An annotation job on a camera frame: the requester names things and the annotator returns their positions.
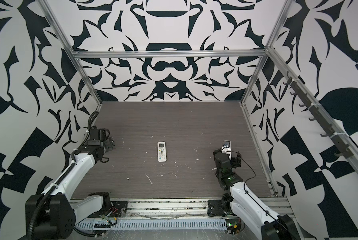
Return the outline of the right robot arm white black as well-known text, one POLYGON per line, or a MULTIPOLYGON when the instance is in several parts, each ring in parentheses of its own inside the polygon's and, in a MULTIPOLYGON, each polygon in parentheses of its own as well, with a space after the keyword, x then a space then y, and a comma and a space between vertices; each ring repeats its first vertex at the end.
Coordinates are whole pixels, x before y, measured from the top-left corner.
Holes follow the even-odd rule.
POLYGON ((300 235, 293 219, 280 215, 268 207, 233 171, 241 166, 242 155, 225 148, 213 152, 216 177, 223 190, 224 212, 237 216, 258 240, 299 240, 300 235))

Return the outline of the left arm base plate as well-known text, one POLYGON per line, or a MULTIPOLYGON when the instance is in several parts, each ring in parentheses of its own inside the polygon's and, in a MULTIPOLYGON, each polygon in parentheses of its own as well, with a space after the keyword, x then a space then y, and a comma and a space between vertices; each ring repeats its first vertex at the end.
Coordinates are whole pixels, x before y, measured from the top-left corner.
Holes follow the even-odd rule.
POLYGON ((128 202, 127 201, 112 201, 111 206, 108 210, 105 211, 102 216, 106 216, 107 218, 121 218, 126 215, 128 210, 128 202))

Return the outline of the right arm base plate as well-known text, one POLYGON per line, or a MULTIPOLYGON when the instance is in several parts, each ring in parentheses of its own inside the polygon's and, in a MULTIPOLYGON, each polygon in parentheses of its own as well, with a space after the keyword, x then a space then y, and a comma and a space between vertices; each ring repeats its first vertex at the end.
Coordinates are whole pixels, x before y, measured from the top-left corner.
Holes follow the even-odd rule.
POLYGON ((223 217, 233 215, 230 207, 230 201, 226 199, 208 200, 207 215, 209 217, 223 217))

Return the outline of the white remote control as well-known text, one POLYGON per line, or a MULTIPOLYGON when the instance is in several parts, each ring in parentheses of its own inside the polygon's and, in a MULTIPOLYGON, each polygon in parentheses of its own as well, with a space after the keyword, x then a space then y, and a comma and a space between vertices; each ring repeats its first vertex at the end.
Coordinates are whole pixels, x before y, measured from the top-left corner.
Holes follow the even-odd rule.
POLYGON ((166 151, 166 143, 165 142, 158 142, 158 162, 164 163, 167 161, 167 151, 166 151))

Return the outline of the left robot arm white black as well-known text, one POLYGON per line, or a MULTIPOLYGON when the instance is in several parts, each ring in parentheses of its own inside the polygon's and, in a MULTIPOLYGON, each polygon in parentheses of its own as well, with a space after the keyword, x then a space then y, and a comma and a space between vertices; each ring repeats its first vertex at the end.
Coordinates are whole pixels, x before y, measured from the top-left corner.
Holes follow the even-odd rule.
POLYGON ((98 162, 109 161, 104 155, 115 147, 108 129, 92 128, 82 145, 71 154, 72 161, 61 175, 41 194, 25 203, 26 236, 29 240, 67 239, 75 226, 95 213, 105 213, 112 203, 109 193, 90 194, 77 204, 70 200, 84 176, 98 162))

